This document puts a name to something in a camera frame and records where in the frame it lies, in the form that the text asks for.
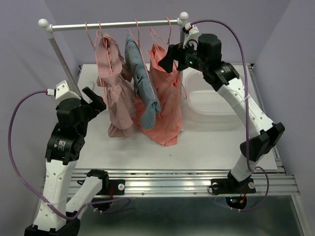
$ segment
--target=pink dress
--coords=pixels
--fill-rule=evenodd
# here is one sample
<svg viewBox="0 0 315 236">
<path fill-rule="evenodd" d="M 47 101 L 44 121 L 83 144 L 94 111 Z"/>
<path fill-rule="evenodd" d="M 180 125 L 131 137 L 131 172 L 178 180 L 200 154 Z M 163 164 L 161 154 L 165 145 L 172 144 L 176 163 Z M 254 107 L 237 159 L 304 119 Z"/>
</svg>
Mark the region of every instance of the pink dress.
<svg viewBox="0 0 315 236">
<path fill-rule="evenodd" d="M 117 42 L 108 34 L 100 39 L 96 60 L 98 86 L 106 87 L 106 103 L 110 121 L 108 136 L 129 137 L 133 133 L 134 92 L 129 84 L 131 74 L 124 62 Z"/>
<path fill-rule="evenodd" d="M 148 55 L 151 59 L 150 75 L 157 90 L 162 111 L 157 115 L 153 129 L 147 130 L 142 128 L 140 118 L 145 111 L 145 106 L 142 100 L 136 97 L 134 105 L 139 113 L 137 113 L 134 122 L 144 134 L 155 142 L 164 146 L 175 145 L 183 124 L 179 89 L 180 72 L 177 71 L 176 64 L 173 64 L 173 71 L 170 74 L 158 65 L 158 62 L 166 55 L 166 51 L 162 46 L 155 43 L 152 50 L 148 51 Z"/>
</svg>

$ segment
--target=gray wall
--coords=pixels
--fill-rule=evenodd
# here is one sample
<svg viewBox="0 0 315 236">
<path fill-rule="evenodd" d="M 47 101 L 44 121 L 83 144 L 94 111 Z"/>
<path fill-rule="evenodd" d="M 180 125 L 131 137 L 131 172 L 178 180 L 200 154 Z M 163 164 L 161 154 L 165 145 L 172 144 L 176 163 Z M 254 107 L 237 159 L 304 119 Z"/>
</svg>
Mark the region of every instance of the gray wall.
<svg viewBox="0 0 315 236">
<path fill-rule="evenodd" d="M 159 20 L 164 17 L 175 19 L 187 11 L 190 20 L 212 18 L 231 25 L 243 42 L 246 62 L 254 62 L 277 22 L 284 13 L 289 0 L 45 0 L 58 24 L 83 24 L 101 22 L 123 22 L 137 20 Z M 223 59 L 240 62 L 240 53 L 233 36 L 222 26 L 203 23 L 201 32 L 213 32 L 222 40 Z M 155 27 L 164 37 L 168 27 Z M 137 36 L 136 29 L 131 30 Z M 126 29 L 109 29 L 120 49 L 125 48 Z M 179 42 L 179 27 L 173 26 L 172 43 Z M 141 28 L 140 39 L 143 53 L 152 47 L 149 28 Z M 92 46 L 84 30 L 63 33 L 71 52 L 80 63 L 94 63 Z"/>
<path fill-rule="evenodd" d="M 282 121 L 285 169 L 295 175 L 315 231 L 315 1 L 292 0 L 262 50 L 254 73 L 267 114 Z"/>
<path fill-rule="evenodd" d="M 8 157 L 9 120 L 18 101 L 35 90 L 54 88 L 65 74 L 49 41 L 38 26 L 53 21 L 43 0 L 1 1 L 0 7 L 0 235 L 24 235 L 32 223 L 38 198 L 16 177 Z M 57 40 L 69 66 L 77 74 L 62 35 Z M 21 174 L 40 190 L 45 172 L 45 149 L 56 122 L 52 97 L 36 95 L 19 110 L 13 128 L 13 154 Z"/>
</svg>

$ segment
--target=gray floor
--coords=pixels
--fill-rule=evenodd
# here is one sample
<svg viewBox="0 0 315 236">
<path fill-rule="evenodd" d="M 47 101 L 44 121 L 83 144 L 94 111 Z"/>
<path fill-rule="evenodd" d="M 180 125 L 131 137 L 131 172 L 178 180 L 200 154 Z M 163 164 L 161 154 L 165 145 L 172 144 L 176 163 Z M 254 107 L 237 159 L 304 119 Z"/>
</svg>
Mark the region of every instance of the gray floor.
<svg viewBox="0 0 315 236">
<path fill-rule="evenodd" d="M 248 206 L 261 198 L 249 197 Z M 224 203 L 224 198 L 217 198 Z M 291 197 L 268 197 L 258 209 L 235 212 L 214 198 L 133 199 L 123 212 L 82 217 L 80 236 L 299 236 Z"/>
</svg>

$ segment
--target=garment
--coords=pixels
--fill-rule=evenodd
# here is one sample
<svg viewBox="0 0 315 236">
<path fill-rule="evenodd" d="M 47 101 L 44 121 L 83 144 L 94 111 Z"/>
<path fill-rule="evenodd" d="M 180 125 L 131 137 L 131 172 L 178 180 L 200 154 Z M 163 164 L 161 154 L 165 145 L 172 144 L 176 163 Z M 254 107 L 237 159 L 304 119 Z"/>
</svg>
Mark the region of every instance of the garment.
<svg viewBox="0 0 315 236">
<path fill-rule="evenodd" d="M 179 89 L 181 82 L 180 72 L 176 69 L 176 64 L 173 64 L 173 71 L 170 74 L 158 65 L 158 62 L 166 55 L 166 51 L 162 46 L 155 43 L 152 50 L 148 51 L 148 55 L 151 59 L 150 75 L 152 76 L 154 87 L 157 89 L 157 96 L 161 102 L 162 111 L 157 115 L 156 123 L 150 130 L 141 127 L 138 115 L 134 122 L 144 134 L 155 142 L 164 146 L 174 145 L 177 144 L 177 136 L 183 124 Z M 145 110 L 142 101 L 136 98 L 134 105 L 141 115 Z"/>
<path fill-rule="evenodd" d="M 106 86 L 106 102 L 110 121 L 109 137 L 129 137 L 133 133 L 134 93 L 128 81 L 131 74 L 121 56 L 116 41 L 108 34 L 100 39 L 96 60 L 97 85 Z"/>
<path fill-rule="evenodd" d="M 134 92 L 139 95 L 145 105 L 140 124 L 145 129 L 152 129 L 156 122 L 156 115 L 161 112 L 161 105 L 152 78 L 148 76 L 147 68 L 143 63 L 140 49 L 130 34 L 126 39 L 125 58 L 133 77 Z"/>
</svg>

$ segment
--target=blue denim garment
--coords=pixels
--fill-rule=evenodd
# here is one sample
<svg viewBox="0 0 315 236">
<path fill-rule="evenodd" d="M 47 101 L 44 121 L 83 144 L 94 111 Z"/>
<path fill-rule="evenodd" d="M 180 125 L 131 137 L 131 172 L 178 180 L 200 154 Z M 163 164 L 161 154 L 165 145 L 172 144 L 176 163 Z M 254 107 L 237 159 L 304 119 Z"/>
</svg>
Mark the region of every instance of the blue denim garment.
<svg viewBox="0 0 315 236">
<path fill-rule="evenodd" d="M 161 104 L 150 74 L 148 78 L 147 68 L 143 64 L 140 49 L 129 33 L 126 39 L 125 58 L 126 65 L 133 77 L 134 92 L 140 96 L 146 106 L 146 111 L 141 117 L 140 124 L 145 129 L 152 129 L 156 122 L 156 114 L 161 112 Z M 154 99 L 149 80 L 157 101 Z"/>
</svg>

